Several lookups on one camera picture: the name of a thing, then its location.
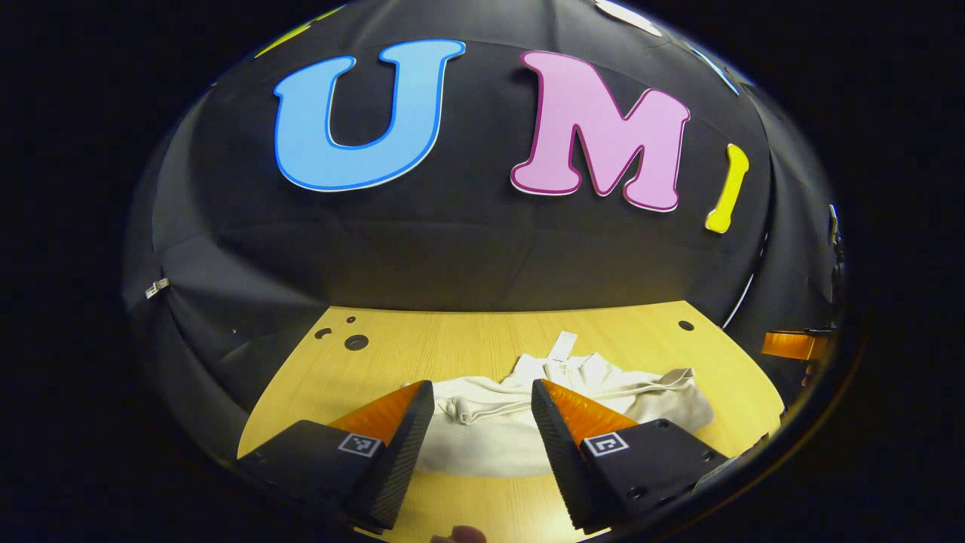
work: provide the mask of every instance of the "white garment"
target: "white garment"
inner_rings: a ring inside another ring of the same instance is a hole
[[[693,433],[713,420],[691,368],[660,376],[623,371],[599,353],[566,361],[523,355],[501,383],[463,377],[432,384],[435,411],[416,470],[479,477],[552,472],[530,410],[536,379],[565,386],[637,422],[667,418]]]

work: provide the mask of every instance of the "letter m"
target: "letter m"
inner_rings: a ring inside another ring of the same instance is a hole
[[[533,194],[575,192],[582,181],[572,166],[578,133],[597,194],[609,194],[640,153],[640,167],[623,197],[638,208],[676,208],[680,143],[690,119],[686,106],[648,89],[623,117],[589,63],[548,51],[529,51],[522,60],[539,76],[539,106],[530,158],[510,174],[516,188]]]

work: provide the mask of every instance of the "letter u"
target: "letter u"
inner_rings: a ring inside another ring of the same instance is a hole
[[[280,99],[278,168],[292,183],[320,192],[381,185],[411,170],[428,155],[439,133],[446,62],[465,50],[465,43],[453,40],[418,40],[384,49],[379,58],[396,65],[392,121],[381,137],[357,147],[339,145],[329,129],[336,80],[355,59],[333,58],[292,73],[275,87]]]

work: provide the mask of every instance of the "finger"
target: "finger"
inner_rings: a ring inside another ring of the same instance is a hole
[[[471,526],[453,526],[452,539],[455,543],[485,543],[485,535]]]

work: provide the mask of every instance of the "wooden table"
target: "wooden table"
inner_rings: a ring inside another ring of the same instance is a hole
[[[332,332],[316,339],[326,328]],[[298,420],[331,422],[404,382],[471,375],[499,382],[521,354],[545,357],[562,330],[578,334],[573,356],[599,352],[624,370],[657,374],[694,368],[697,387],[714,410],[714,421],[696,436],[728,456],[780,424],[784,404],[777,390],[686,301],[518,313],[330,307],[268,385],[244,428],[238,457]],[[369,344],[350,351],[345,340],[355,334]],[[573,529],[552,474],[501,479],[420,472],[413,474],[395,528],[381,538],[426,543],[435,533],[448,535],[453,525],[479,528],[492,543],[588,538]]]

